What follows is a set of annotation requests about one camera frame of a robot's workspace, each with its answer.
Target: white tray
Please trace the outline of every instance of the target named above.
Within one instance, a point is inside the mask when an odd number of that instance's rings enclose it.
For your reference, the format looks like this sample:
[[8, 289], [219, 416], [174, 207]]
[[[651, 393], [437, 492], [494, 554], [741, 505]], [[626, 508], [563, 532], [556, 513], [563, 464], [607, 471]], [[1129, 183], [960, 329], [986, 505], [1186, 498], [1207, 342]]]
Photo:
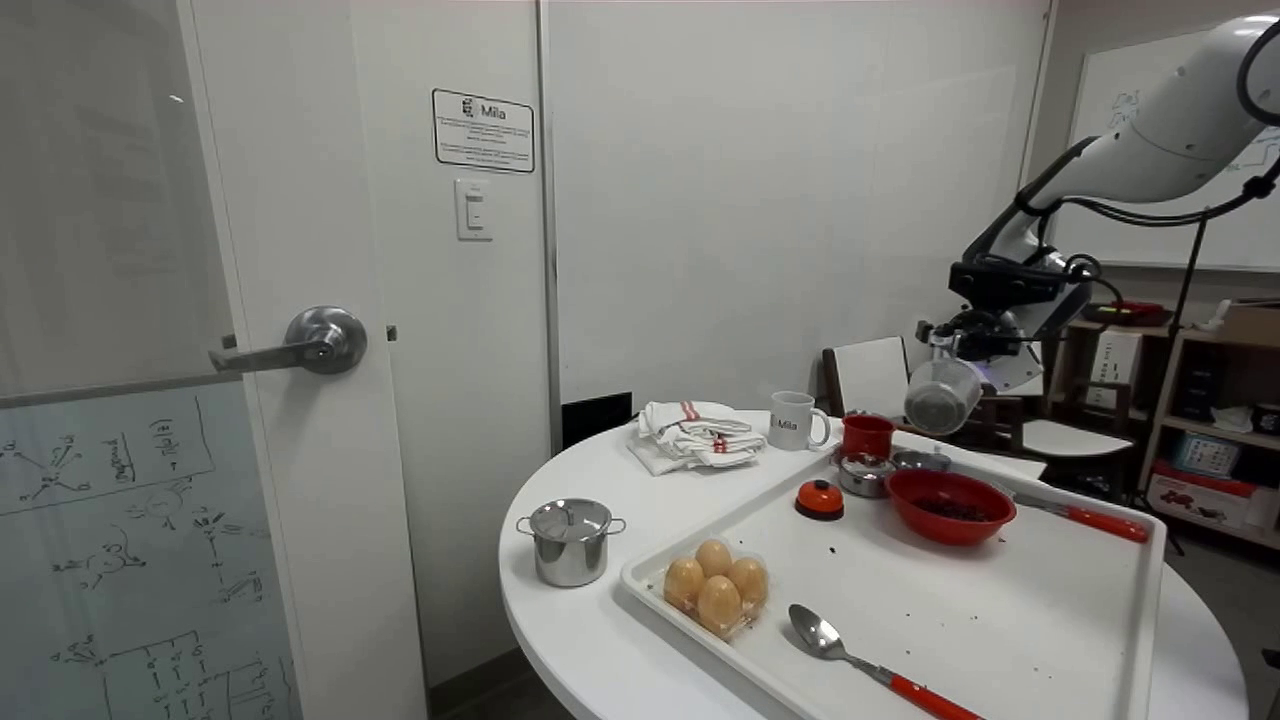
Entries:
[[[1016, 508], [976, 552], [910, 535], [887, 498], [843, 497], [843, 521], [792, 508], [798, 479], [832, 479], [818, 461], [717, 524], [632, 562], [621, 599], [713, 677], [755, 682], [776, 716], [918, 716], [849, 662], [812, 660], [787, 635], [787, 602], [828, 617], [843, 642], [993, 720], [1145, 720], [1156, 641], [1163, 524], [1047, 485], [982, 476], [1016, 497], [1108, 508], [1151, 529], [1133, 542], [1035, 508]], [[659, 599], [662, 569], [719, 535], [773, 571], [755, 628], [733, 642]]]

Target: small red cup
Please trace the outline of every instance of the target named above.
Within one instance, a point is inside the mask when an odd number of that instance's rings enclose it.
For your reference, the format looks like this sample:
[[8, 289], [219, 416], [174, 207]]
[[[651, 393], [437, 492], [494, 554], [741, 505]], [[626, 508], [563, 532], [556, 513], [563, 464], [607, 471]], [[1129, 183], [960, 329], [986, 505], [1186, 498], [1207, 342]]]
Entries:
[[890, 425], [882, 416], [843, 416], [843, 456], [882, 464], [890, 453]]

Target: small metal pot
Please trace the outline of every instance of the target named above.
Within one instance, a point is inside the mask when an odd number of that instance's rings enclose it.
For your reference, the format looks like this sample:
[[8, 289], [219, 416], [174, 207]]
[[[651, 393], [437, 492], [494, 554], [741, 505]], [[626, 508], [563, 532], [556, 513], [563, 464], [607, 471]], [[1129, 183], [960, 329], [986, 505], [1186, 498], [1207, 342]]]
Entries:
[[579, 587], [603, 575], [607, 535], [623, 532], [626, 521], [612, 514], [597, 498], [547, 498], [533, 514], [521, 514], [517, 532], [533, 535], [536, 575], [556, 587]]

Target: floor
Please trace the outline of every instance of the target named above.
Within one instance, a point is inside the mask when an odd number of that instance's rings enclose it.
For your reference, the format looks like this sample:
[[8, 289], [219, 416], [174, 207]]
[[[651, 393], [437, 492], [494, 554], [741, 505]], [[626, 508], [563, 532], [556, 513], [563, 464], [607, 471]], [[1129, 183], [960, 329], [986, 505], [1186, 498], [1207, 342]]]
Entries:
[[[1234, 642], [1247, 677], [1252, 720], [1266, 716], [1280, 691], [1280, 666], [1266, 666], [1264, 648], [1280, 648], [1280, 554], [1247, 542], [1215, 541], [1210, 532], [1180, 529], [1185, 554], [1167, 562], [1207, 599]], [[571, 720], [528, 662], [486, 677], [483, 691], [439, 709], [442, 720]]]

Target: crumpled napkin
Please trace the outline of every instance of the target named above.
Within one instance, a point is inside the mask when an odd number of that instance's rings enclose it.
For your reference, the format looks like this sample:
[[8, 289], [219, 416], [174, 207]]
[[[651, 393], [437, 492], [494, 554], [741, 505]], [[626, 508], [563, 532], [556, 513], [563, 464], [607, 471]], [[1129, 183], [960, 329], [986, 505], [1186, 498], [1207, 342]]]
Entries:
[[741, 466], [755, 461], [763, 433], [726, 402], [643, 402], [632, 456], [651, 471]]

